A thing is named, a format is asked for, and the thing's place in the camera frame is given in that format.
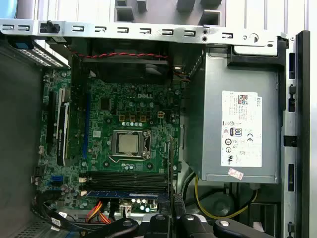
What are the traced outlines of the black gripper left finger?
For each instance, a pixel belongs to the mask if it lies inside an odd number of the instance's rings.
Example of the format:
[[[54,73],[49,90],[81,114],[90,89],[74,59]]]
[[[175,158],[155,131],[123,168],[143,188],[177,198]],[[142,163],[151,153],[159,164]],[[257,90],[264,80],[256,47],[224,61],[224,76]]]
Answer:
[[[156,214],[138,224],[131,218],[122,218],[86,235],[87,238],[169,238],[171,218]]]

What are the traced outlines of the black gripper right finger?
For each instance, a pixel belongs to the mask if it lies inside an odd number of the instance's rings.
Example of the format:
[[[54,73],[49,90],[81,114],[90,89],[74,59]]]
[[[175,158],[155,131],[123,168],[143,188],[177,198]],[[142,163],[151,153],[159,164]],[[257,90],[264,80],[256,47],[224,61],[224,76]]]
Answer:
[[[179,219],[181,238],[270,238],[271,235],[255,230],[232,219],[216,220],[212,226],[202,216],[185,214]]]

